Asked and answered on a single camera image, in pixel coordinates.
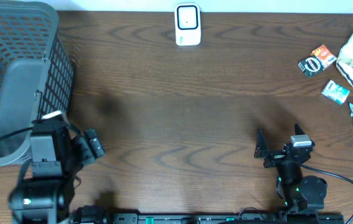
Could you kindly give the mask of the teal green tissue pack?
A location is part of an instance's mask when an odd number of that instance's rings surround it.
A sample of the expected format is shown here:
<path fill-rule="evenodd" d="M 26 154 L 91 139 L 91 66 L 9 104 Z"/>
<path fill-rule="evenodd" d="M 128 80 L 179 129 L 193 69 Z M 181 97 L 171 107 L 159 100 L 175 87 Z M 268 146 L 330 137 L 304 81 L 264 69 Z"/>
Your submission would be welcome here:
<path fill-rule="evenodd" d="M 336 82 L 329 80 L 326 86 L 323 88 L 321 94 L 329 98 L 330 100 L 338 103 L 339 105 L 343 104 L 347 97 L 349 96 L 350 91 L 343 86 L 340 86 Z"/>

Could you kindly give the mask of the small green black box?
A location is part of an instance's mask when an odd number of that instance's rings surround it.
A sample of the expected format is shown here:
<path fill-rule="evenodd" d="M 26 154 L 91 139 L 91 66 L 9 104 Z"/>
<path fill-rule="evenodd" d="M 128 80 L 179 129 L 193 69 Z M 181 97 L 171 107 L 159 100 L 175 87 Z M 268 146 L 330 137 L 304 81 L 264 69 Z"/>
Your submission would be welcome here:
<path fill-rule="evenodd" d="M 324 70 L 323 65 L 316 57 L 308 57 L 298 63 L 298 67 L 307 78 L 311 78 Z"/>

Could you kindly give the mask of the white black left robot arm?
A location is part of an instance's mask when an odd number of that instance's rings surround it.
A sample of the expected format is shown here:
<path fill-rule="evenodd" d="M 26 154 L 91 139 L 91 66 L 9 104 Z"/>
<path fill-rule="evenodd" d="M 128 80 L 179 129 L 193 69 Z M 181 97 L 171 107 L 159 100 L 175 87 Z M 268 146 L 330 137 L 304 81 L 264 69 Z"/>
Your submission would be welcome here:
<path fill-rule="evenodd" d="M 32 160 L 9 194 L 13 223 L 59 223 L 70 215 L 74 181 L 105 150 L 94 129 L 81 133 L 65 121 L 38 120 L 31 133 Z"/>

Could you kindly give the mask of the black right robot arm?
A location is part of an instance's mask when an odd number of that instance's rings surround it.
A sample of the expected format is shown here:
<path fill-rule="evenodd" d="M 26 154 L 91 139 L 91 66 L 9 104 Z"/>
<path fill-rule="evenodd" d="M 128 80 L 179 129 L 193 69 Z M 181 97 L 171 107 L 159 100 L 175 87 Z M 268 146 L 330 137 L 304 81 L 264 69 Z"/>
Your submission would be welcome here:
<path fill-rule="evenodd" d="M 315 143 L 301 129 L 294 126 L 290 142 L 280 150 L 270 150 L 262 129 L 257 130 L 257 143 L 254 158 L 263 159 L 265 168 L 277 170 L 276 192 L 286 203 L 280 213 L 283 221 L 293 220 L 293 216 L 306 214 L 316 216 L 324 208 L 327 182 L 315 175 L 304 176 L 302 165 L 311 158 Z"/>

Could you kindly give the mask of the orange tissue pack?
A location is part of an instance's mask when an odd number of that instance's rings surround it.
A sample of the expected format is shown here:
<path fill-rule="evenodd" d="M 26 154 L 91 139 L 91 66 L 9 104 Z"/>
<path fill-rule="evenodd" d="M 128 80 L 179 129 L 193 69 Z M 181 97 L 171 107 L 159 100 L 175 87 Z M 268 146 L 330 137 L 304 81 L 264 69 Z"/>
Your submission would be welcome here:
<path fill-rule="evenodd" d="M 314 49 L 310 56 L 314 56 L 316 59 L 318 59 L 323 66 L 323 69 L 328 68 L 337 60 L 337 57 L 333 55 L 325 45 L 321 45 Z"/>

